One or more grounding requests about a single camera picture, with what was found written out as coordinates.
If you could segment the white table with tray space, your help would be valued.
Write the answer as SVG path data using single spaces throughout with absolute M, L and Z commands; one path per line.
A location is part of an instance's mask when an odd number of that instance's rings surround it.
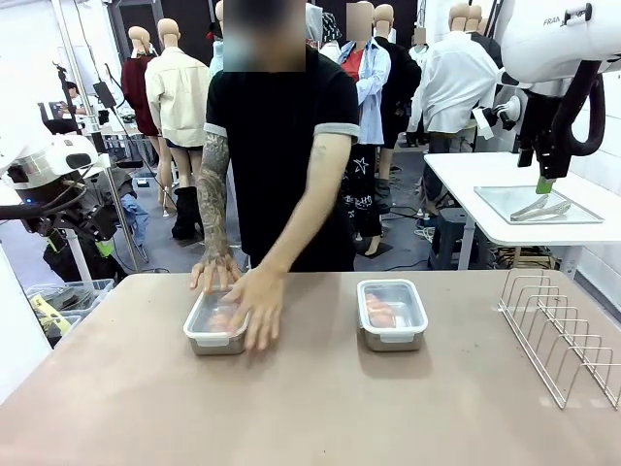
M 431 153 L 425 162 L 492 242 L 502 246 L 586 247 L 621 243 L 621 197 L 574 173 L 553 188 L 600 216 L 596 224 L 509 224 L 474 192 L 477 186 L 533 185 L 539 167 L 519 168 L 510 152 Z

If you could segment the tattooed right forearm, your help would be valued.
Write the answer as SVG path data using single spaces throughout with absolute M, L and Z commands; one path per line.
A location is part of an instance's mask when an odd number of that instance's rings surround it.
M 204 230 L 206 262 L 230 256 L 225 228 L 226 187 L 218 179 L 204 178 L 197 183 L 198 206 Z

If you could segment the perforated metal baking tray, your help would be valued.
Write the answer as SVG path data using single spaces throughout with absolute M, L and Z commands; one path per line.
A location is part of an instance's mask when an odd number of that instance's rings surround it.
M 604 222 L 601 216 L 556 190 L 552 190 L 549 194 L 540 195 L 536 193 L 536 188 L 533 185 L 476 186 L 474 192 L 508 224 L 600 224 Z M 565 201 L 570 201 L 572 207 L 563 216 L 543 216 L 527 221 L 510 220 L 511 214 L 523 209 L 551 207 Z

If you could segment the person's left forearm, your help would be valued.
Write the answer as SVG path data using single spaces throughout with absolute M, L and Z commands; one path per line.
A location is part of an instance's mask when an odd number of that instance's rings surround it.
M 276 277 L 286 274 L 326 221 L 336 196 L 335 190 L 307 190 L 258 270 Z

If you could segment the person in black t-shirt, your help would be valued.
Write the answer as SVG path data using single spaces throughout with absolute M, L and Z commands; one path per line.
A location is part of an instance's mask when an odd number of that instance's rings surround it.
M 317 135 L 359 136 L 353 79 L 307 48 L 301 72 L 218 72 L 206 128 L 228 140 L 241 244 L 253 267 L 276 242 L 307 184 Z

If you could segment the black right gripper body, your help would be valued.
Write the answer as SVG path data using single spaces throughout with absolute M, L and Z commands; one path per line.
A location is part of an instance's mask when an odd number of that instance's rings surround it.
M 525 90 L 525 104 L 521 119 L 521 148 L 532 148 L 533 159 L 540 159 L 553 151 L 552 122 L 565 95 L 542 95 Z

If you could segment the mannequin in striped blue shirt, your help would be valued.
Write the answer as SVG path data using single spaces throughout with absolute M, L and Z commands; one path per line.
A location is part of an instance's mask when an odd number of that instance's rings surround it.
M 382 89 L 391 69 L 389 53 L 372 36 L 374 12 L 374 6 L 366 0 L 346 6 L 346 43 L 338 58 L 342 69 L 354 80 L 359 123 L 357 142 L 343 175 L 343 200 L 354 240 L 368 244 L 366 256 L 376 254 L 382 232 L 375 173 L 377 149 L 384 143 Z

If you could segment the clear plastic storage bin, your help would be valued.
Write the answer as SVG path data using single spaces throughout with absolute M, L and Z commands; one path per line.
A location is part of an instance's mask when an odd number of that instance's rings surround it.
M 30 286 L 26 290 L 26 296 L 30 302 L 32 297 L 40 294 L 69 320 L 72 324 L 70 330 L 72 330 L 101 303 L 113 288 L 114 281 L 112 279 L 64 284 L 38 284 Z M 44 335 L 52 348 L 63 338 L 58 331 L 54 330 L 44 331 Z

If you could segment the person's left hand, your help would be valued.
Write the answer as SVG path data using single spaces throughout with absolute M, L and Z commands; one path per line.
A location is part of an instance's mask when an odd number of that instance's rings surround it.
M 265 350 L 279 336 L 285 273 L 270 265 L 244 274 L 222 299 L 237 304 L 230 320 L 236 329 L 247 321 L 246 350 Z

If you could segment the mannequin in maroon dress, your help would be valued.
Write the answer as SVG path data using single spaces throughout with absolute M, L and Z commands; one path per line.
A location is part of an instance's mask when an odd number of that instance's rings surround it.
M 149 139 L 156 154 L 160 155 L 159 133 L 150 113 L 146 93 L 145 72 L 148 63 L 153 59 L 150 35 L 141 26 L 131 26 L 127 33 L 132 52 L 122 65 L 121 89 L 125 100 L 134 111 L 138 130 Z

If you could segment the person's right hand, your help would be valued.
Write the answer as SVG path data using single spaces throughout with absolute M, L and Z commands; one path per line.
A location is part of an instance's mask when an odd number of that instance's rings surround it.
M 225 290 L 241 276 L 242 272 L 237 261 L 230 253 L 213 256 L 205 252 L 199 262 L 192 267 L 190 288 L 201 287 L 205 293 Z

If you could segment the mannequin in cream jacket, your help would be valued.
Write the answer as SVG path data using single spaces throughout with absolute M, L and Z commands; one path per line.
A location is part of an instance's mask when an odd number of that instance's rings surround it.
M 204 123 L 210 69 L 179 47 L 180 30 L 170 18 L 157 23 L 163 45 L 145 72 L 151 117 L 179 169 L 175 240 L 186 242 L 203 233 L 197 182 L 205 144 Z

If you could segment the metal tongs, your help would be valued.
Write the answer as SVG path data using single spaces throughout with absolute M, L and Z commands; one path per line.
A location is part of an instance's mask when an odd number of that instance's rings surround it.
M 563 216 L 566 214 L 569 209 L 572 207 L 572 203 L 570 201 L 565 201 L 559 204 L 556 204 L 551 207 L 545 208 L 537 208 L 526 210 L 523 209 L 519 212 L 510 215 L 511 221 L 527 221 L 534 218 L 539 218 L 543 216 Z

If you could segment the seated background person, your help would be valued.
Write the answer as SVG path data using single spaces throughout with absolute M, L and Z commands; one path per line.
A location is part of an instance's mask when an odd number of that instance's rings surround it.
M 83 99 L 79 93 L 77 85 L 73 82 L 67 82 L 67 90 L 69 93 L 70 104 L 75 108 L 74 114 L 76 116 L 85 116 L 85 104 L 83 103 Z M 62 118 L 70 117 L 69 105 L 67 103 L 62 104 L 59 114 Z

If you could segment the yellow packaging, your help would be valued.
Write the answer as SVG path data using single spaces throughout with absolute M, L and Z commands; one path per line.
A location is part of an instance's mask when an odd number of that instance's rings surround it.
M 45 332 L 51 330 L 58 331 L 61 336 L 66 335 L 71 329 L 72 324 L 51 304 L 49 304 L 40 294 L 30 299 L 30 304 L 38 316 L 38 320 Z

